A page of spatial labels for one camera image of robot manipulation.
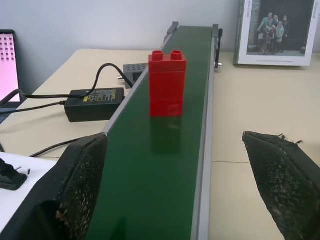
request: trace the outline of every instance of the white wall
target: white wall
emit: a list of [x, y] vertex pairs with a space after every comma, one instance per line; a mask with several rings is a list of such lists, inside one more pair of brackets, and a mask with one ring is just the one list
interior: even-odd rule
[[158, 48], [173, 21], [219, 24], [223, 49], [233, 51], [238, 6], [239, 0], [0, 0], [0, 29], [17, 33], [22, 87], [31, 93], [76, 50]]

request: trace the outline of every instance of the green conveyor belt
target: green conveyor belt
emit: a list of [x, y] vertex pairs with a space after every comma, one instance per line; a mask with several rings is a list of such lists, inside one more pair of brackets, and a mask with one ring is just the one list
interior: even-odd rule
[[187, 58], [183, 117], [150, 118], [147, 75], [109, 132], [87, 240], [190, 240], [211, 42], [180, 26], [163, 49]]

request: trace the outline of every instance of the beige desk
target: beige desk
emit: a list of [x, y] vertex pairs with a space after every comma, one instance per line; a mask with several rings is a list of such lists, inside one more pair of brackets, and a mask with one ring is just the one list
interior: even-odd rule
[[[90, 89], [104, 63], [144, 63], [148, 51], [79, 50], [36, 94], [68, 94]], [[221, 54], [215, 74], [211, 239], [283, 240], [262, 201], [242, 142], [243, 131], [285, 134], [320, 165], [320, 54], [311, 67], [234, 67], [232, 53]], [[105, 69], [98, 87], [117, 87], [118, 73]], [[30, 108], [60, 99], [27, 100]], [[31, 155], [51, 145], [103, 131], [107, 121], [69, 123], [64, 108], [54, 106], [12, 114], [0, 126], [9, 153]], [[65, 148], [46, 158], [58, 159]]]
[[320, 54], [311, 67], [234, 67], [215, 75], [212, 240], [283, 240], [255, 183], [244, 131], [285, 134], [320, 165]]
[[[78, 50], [56, 73], [34, 94], [69, 94], [71, 90], [91, 89], [99, 67], [113, 63], [122, 69], [124, 64], [148, 62], [150, 51]], [[119, 84], [119, 73], [113, 67], [105, 68], [100, 75], [97, 88], [124, 87]], [[32, 108], [64, 100], [28, 99], [20, 109]], [[30, 156], [52, 145], [68, 140], [102, 133], [107, 121], [70, 123], [63, 106], [53, 106], [35, 111], [11, 114], [0, 125], [0, 142], [7, 153]], [[66, 147], [61, 147], [41, 156], [56, 158]]]

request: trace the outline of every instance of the framed photo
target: framed photo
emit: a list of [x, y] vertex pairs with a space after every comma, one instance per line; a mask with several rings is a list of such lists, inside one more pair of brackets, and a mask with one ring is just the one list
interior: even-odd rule
[[309, 66], [320, 0], [240, 0], [235, 65]]

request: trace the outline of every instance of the photograph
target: photograph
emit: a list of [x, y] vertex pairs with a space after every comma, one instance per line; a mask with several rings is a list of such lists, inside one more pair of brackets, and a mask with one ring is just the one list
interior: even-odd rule
[[304, 57], [315, 0], [253, 0], [249, 56]]

